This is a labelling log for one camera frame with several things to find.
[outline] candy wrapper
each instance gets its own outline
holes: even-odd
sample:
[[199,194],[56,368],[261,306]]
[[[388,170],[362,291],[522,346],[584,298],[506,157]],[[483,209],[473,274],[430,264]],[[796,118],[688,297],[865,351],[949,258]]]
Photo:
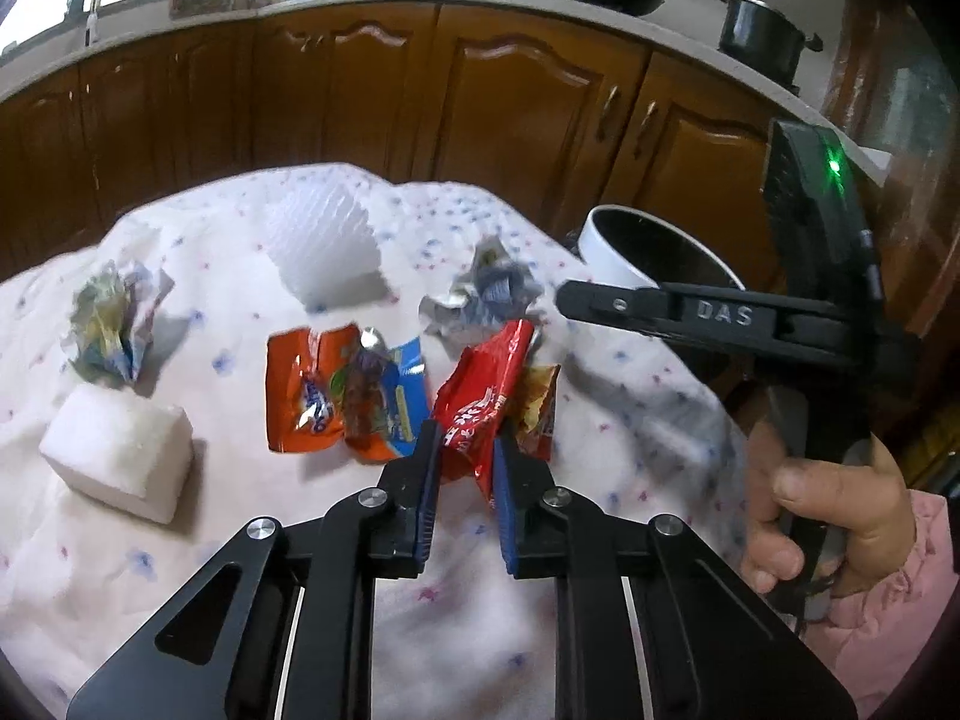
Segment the candy wrapper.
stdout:
[[413,452],[429,416],[419,338],[387,349],[355,324],[308,327],[267,341],[267,442],[274,452],[315,452],[344,439],[366,460]]
[[453,375],[440,387],[433,416],[443,433],[443,473],[464,474],[469,466],[486,498],[493,479],[493,440],[509,415],[524,451],[549,459],[553,392],[558,367],[524,371],[534,326],[512,319],[489,341],[464,350]]
[[453,280],[447,295],[421,300],[419,314],[424,332],[474,346],[510,319],[526,317],[543,293],[530,269],[512,260],[497,237],[488,236],[477,245],[470,270]]
[[154,338],[154,317],[174,288],[162,271],[134,262],[117,269],[104,265],[74,295],[70,332],[64,349],[78,370],[104,370],[133,384]]

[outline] tablecloth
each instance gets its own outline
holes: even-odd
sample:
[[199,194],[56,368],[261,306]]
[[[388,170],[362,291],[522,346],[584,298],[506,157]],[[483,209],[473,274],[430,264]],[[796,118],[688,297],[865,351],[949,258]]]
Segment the tablecloth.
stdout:
[[[304,309],[264,250],[263,209],[339,180],[370,213],[383,266],[350,306]],[[458,184],[392,186],[356,167],[240,175],[140,208],[99,247],[0,285],[0,649],[57,716],[70,697],[240,527],[293,524],[376,483],[342,445],[275,455],[264,429],[266,340],[309,324],[373,325],[391,345],[419,333],[474,245],[496,234],[544,297],[536,362],[560,362],[552,471],[607,512],[686,520],[736,563],[743,544],[743,439],[713,394],[658,340],[568,322],[553,295],[584,265],[507,204]],[[72,296],[107,259],[136,256],[176,280],[137,391],[186,409],[195,461],[168,526],[66,488],[37,451],[79,378],[61,350]],[[431,389],[456,360],[424,338]],[[472,479],[440,491],[432,557],[417,580],[380,581],[373,637],[376,718],[550,718],[552,581],[514,581],[496,519]]]

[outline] pink sleeve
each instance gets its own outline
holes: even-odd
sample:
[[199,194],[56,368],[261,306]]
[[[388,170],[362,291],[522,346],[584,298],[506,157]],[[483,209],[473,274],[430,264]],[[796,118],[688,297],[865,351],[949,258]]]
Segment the pink sleeve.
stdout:
[[869,717],[906,674],[957,584],[947,501],[910,490],[917,542],[901,570],[865,593],[835,599],[806,644]]

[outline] white foam block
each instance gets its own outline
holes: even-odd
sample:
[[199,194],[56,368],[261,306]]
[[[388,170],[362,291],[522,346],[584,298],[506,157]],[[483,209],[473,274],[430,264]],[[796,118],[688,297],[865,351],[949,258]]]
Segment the white foam block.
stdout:
[[179,406],[80,384],[40,442],[70,488],[166,524],[193,459],[193,428]]

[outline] wooden cabinet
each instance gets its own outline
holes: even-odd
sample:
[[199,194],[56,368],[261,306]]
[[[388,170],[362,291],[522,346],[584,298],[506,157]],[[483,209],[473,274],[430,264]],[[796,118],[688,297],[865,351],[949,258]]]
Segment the wooden cabinet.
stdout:
[[443,6],[414,180],[477,184],[557,232],[560,204],[599,196],[648,57],[562,20]]
[[258,26],[253,162],[350,162],[410,177],[437,7],[393,2],[283,14]]
[[249,22],[171,34],[172,135],[179,189],[250,169],[252,40]]
[[80,65],[83,133],[104,221],[176,191],[166,37]]
[[83,146],[76,67],[3,103],[0,230],[0,278],[104,234]]
[[[779,266],[761,195],[767,127],[776,108],[733,81],[655,53],[640,86],[603,202],[664,218],[764,290]],[[589,203],[565,204],[560,230]]]

